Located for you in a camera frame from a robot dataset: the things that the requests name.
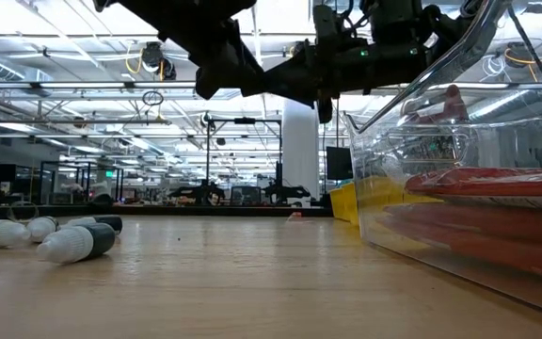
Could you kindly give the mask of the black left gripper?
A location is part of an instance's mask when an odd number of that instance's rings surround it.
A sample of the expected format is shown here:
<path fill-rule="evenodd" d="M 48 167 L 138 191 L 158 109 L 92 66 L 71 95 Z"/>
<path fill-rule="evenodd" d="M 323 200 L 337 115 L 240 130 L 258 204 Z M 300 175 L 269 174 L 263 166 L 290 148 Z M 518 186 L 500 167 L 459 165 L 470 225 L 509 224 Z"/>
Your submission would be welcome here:
<path fill-rule="evenodd" d="M 264 70 L 241 39 L 237 20 L 164 17 L 156 22 L 160 40 L 172 40 L 199 66 L 196 93 L 211 99 L 220 89 L 250 96 L 263 91 Z"/>

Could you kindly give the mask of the red Orville popcorn bag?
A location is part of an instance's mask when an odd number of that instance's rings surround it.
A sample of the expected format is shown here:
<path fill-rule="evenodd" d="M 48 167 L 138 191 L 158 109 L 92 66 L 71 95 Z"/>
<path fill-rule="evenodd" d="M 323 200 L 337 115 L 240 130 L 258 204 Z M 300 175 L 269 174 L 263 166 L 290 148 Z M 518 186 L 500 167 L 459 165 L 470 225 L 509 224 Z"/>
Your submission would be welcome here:
<path fill-rule="evenodd" d="M 542 208 L 542 169 L 442 169 L 410 177 L 405 190 L 452 202 Z"/>
<path fill-rule="evenodd" d="M 426 245 L 542 276 L 542 244 L 388 215 L 388 229 Z"/>

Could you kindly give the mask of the black background station frame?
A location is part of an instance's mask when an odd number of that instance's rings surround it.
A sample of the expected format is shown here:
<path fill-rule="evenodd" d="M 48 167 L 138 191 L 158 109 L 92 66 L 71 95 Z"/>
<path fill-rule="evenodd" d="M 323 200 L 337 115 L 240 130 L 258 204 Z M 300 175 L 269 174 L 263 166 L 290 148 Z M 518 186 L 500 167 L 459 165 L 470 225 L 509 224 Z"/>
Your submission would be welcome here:
<path fill-rule="evenodd" d="M 266 188 L 282 179 L 279 119 L 205 115 L 205 178 L 201 202 L 209 206 L 270 206 Z"/>

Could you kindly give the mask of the black monitor screen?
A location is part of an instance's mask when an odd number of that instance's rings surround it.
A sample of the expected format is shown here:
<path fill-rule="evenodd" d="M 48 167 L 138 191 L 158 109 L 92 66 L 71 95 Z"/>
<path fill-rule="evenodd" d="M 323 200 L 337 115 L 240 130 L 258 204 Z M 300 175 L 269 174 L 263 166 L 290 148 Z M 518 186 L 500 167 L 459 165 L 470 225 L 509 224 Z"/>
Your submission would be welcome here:
<path fill-rule="evenodd" d="M 353 178 L 352 158 L 349 148 L 326 147 L 328 180 L 349 180 Z"/>

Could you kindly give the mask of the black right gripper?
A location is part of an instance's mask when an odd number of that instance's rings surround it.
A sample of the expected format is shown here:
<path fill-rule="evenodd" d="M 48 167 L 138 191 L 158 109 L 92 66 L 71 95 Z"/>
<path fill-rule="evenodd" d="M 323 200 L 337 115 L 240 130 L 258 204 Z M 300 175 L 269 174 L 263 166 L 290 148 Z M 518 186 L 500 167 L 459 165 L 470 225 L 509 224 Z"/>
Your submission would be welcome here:
<path fill-rule="evenodd" d="M 425 7 L 421 0 L 359 0 L 359 8 L 362 16 L 352 22 L 351 8 L 339 13 L 325 4 L 314 6 L 315 44 L 306 48 L 306 61 L 294 56 L 263 72 L 254 92 L 309 107 L 316 103 L 319 122 L 327 123 L 332 101 L 343 92 L 369 94 L 409 82 L 429 65 L 424 44 L 436 32 L 439 7 Z"/>

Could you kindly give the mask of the clear plastic container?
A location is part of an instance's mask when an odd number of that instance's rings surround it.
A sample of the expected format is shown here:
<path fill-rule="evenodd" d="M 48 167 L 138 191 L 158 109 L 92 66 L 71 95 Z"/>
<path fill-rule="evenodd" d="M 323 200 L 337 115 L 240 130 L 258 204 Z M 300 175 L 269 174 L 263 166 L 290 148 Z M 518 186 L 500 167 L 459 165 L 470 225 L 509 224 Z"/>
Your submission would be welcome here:
<path fill-rule="evenodd" d="M 351 120 L 354 182 L 451 168 L 542 169 L 542 0 L 469 3 L 463 40 L 367 121 Z M 542 309 L 542 276 L 400 235 L 388 215 L 542 244 L 542 208 L 477 202 L 364 210 L 361 237 Z"/>

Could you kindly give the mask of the yellow plastic basket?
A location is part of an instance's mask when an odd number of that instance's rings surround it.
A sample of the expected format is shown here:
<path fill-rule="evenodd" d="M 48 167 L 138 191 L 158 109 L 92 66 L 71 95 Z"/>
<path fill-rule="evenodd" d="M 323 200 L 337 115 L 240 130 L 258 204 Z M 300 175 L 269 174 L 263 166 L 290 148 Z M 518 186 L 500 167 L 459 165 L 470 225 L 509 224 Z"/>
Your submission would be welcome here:
<path fill-rule="evenodd" d="M 334 218 L 359 225 L 364 210 L 381 210 L 384 206 L 403 203 L 440 202 L 440 200 L 409 194 L 404 186 L 389 177 L 370 176 L 359 182 L 341 184 L 329 191 Z"/>

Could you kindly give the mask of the white building column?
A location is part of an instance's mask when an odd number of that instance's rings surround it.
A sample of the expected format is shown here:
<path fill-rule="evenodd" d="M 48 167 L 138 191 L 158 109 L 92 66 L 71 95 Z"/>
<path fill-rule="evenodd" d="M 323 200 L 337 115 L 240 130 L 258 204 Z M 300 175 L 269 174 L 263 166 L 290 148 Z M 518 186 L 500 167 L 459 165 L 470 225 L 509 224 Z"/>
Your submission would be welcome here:
<path fill-rule="evenodd" d="M 282 184 L 303 186 L 311 195 L 289 198 L 311 207 L 319 198 L 319 120 L 317 111 L 296 101 L 285 100 L 282 112 Z"/>

